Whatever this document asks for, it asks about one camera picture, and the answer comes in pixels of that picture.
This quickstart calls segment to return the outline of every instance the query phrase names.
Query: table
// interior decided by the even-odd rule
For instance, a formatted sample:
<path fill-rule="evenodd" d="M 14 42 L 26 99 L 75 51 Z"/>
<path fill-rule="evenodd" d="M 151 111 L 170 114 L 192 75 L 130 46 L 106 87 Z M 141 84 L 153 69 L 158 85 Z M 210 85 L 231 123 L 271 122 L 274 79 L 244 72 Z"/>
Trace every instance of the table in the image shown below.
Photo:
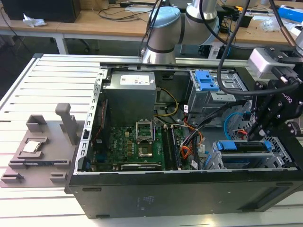
<path fill-rule="evenodd" d="M 276 3 L 303 8 L 303 3 L 299 2 L 276 1 Z M 116 13 L 118 11 L 121 11 L 121 9 L 109 9 L 107 12 Z M 124 17 L 131 14 L 131 12 L 121 12 L 116 15 L 109 15 L 109 17 Z M 142 20 L 116 22 L 100 18 L 96 12 L 91 10 L 81 11 L 75 23 L 47 21 L 46 26 L 35 28 L 28 27 L 22 21 L 9 20 L 5 14 L 4 17 L 17 35 L 54 38 L 60 54 L 68 54 L 65 38 L 141 41 L 146 29 L 146 22 Z M 148 16 L 147 14 L 143 14 L 139 17 L 146 21 Z M 252 20 L 248 28 L 240 28 L 236 36 L 237 44 L 287 44 L 281 32 L 275 32 L 274 35 L 266 33 L 258 27 L 259 24 L 259 21 Z M 0 17 L 0 35 L 14 35 L 2 17 Z M 226 38 L 225 34 L 220 33 L 219 36 Z M 221 44 L 214 42 L 213 46 L 218 48 Z"/>
<path fill-rule="evenodd" d="M 138 57 L 36 55 L 0 101 L 0 175 L 5 172 L 27 130 L 31 114 L 60 120 L 58 102 L 71 104 L 76 120 L 86 119 L 90 94 L 100 62 L 139 63 Z M 177 63 L 216 66 L 219 60 L 180 59 Z M 226 66 L 246 67 L 246 61 L 226 60 Z M 0 226 L 154 227 L 154 226 L 297 226 L 303 224 L 303 192 L 297 192 L 266 212 L 172 217 L 88 219 L 73 195 L 63 188 L 0 188 Z"/>

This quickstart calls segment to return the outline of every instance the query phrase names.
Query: green motherboard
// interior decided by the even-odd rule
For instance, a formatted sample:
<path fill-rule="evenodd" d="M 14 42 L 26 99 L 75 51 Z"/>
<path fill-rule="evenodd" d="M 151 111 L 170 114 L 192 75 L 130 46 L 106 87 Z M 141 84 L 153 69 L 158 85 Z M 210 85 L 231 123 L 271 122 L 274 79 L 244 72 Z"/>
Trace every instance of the green motherboard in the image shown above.
<path fill-rule="evenodd" d="M 111 127 L 109 148 L 106 153 L 96 149 L 93 167 L 95 171 L 120 171 L 123 164 L 149 164 L 160 166 L 165 170 L 165 157 L 162 144 L 161 127 L 152 128 L 153 143 L 141 141 L 137 143 L 136 127 Z M 174 129 L 178 146 L 184 140 L 181 127 Z M 139 136 L 150 136 L 150 127 L 141 127 Z"/>

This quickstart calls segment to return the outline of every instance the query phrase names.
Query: aluminum workbench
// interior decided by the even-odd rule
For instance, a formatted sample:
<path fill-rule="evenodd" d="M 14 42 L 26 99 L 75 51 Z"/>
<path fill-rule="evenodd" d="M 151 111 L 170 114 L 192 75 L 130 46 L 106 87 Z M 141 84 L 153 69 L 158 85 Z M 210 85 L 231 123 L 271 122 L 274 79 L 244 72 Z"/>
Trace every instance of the aluminum workbench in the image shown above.
<path fill-rule="evenodd" d="M 36 55 L 0 101 L 0 175 L 25 135 L 31 114 L 60 120 L 58 102 L 71 104 L 76 120 L 85 120 L 100 62 L 139 62 L 137 57 Z M 177 59 L 177 63 L 218 61 Z M 245 61 L 225 65 L 246 66 Z M 303 192 L 262 213 L 213 214 L 151 218 L 88 219 L 73 195 L 63 188 L 0 188 L 0 226 L 303 226 Z"/>

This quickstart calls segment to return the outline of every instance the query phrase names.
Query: motherboard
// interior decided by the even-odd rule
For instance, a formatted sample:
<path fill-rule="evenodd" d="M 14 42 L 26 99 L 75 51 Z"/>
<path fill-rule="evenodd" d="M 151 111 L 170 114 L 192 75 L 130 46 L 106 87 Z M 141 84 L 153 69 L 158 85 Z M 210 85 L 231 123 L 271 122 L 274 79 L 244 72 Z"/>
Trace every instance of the motherboard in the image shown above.
<path fill-rule="evenodd" d="M 169 145 L 163 139 L 163 127 L 150 127 L 142 124 L 138 130 L 136 126 L 111 127 L 109 146 L 107 150 L 94 147 L 92 161 L 93 171 L 142 171 L 167 170 L 167 163 L 174 162 L 174 155 L 166 157 Z M 179 155 L 181 142 L 184 140 L 184 132 L 181 127 L 173 128 L 177 150 Z M 151 137 L 152 141 L 140 140 Z"/>

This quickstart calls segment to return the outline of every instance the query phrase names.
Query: power supply label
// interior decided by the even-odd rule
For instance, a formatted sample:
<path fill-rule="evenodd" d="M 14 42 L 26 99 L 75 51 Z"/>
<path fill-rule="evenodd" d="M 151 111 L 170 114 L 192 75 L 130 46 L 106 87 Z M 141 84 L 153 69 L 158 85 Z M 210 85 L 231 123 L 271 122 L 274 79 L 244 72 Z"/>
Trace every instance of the power supply label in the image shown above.
<path fill-rule="evenodd" d="M 120 85 L 149 85 L 150 77 L 148 75 L 122 75 Z"/>

